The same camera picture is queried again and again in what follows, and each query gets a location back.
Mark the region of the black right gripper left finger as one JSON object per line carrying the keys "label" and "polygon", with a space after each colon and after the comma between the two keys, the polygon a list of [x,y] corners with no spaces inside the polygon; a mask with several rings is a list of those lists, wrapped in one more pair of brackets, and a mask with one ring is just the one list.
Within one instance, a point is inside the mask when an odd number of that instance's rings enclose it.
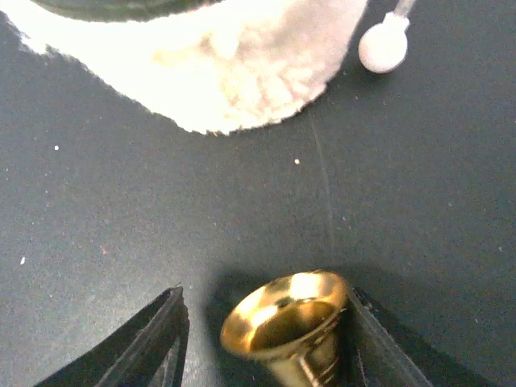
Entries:
{"label": "black right gripper left finger", "polygon": [[188,337],[183,288],[168,288],[100,344],[37,385],[180,387]]}

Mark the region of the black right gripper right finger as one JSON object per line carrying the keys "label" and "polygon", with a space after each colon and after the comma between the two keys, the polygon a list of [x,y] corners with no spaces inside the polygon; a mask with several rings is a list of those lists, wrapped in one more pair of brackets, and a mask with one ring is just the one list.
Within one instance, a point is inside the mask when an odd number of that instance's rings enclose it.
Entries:
{"label": "black right gripper right finger", "polygon": [[432,385],[356,288],[350,288],[346,313],[350,386]]}

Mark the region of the gold bell ornament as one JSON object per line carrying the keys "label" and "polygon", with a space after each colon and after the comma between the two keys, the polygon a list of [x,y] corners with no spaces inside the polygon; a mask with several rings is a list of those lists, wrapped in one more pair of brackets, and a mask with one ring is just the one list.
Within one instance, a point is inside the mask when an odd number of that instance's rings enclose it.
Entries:
{"label": "gold bell ornament", "polygon": [[345,280],[316,270],[277,278],[244,298],[225,319],[225,350],[265,366],[282,386],[339,383],[339,322]]}

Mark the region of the white ball string lights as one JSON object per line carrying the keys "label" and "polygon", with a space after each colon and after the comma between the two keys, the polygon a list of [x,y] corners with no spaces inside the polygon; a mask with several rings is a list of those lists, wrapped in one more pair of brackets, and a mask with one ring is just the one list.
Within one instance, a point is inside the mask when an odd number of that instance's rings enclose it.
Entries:
{"label": "white ball string lights", "polygon": [[358,45],[360,63],[375,74],[391,73],[405,60],[408,52],[406,32],[415,0],[400,0],[380,23],[370,27]]}

